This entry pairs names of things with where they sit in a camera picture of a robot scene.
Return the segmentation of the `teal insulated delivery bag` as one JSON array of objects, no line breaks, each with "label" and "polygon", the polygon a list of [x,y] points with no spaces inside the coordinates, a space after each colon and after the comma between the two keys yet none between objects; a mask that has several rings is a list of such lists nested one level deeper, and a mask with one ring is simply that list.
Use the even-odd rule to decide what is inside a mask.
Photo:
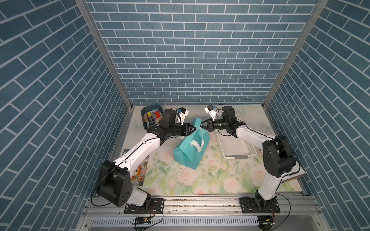
[{"label": "teal insulated delivery bag", "polygon": [[191,124],[196,127],[196,131],[183,138],[173,151],[177,163],[194,170],[198,167],[210,140],[208,131],[200,127],[201,122],[199,117],[193,120]]}]

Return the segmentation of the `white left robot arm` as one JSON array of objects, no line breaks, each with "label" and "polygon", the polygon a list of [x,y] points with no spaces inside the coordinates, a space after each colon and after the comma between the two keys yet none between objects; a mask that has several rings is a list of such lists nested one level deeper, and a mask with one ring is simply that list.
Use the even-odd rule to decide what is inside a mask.
[{"label": "white left robot arm", "polygon": [[146,130],[145,136],[130,151],[113,162],[105,161],[99,170],[95,192],[117,207],[126,204],[148,208],[151,195],[132,185],[131,177],[139,165],[172,136],[189,136],[196,127],[185,122],[188,110],[165,109],[157,125]]}]

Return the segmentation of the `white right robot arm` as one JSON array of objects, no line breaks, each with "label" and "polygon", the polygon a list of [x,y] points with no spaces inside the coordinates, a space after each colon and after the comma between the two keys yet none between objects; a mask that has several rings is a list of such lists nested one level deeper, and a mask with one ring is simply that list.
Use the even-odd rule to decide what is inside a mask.
[{"label": "white right robot arm", "polygon": [[216,107],[209,105],[204,108],[205,112],[211,117],[202,121],[206,125],[201,128],[211,132],[214,130],[226,130],[235,137],[252,143],[263,151],[263,164],[267,171],[262,185],[255,193],[255,204],[261,210],[263,207],[274,203],[277,197],[277,190],[283,179],[297,174],[293,168],[299,165],[294,153],[290,150],[288,140],[284,136],[269,137],[256,131],[235,115],[232,106],[222,107],[222,113],[218,113]]}]

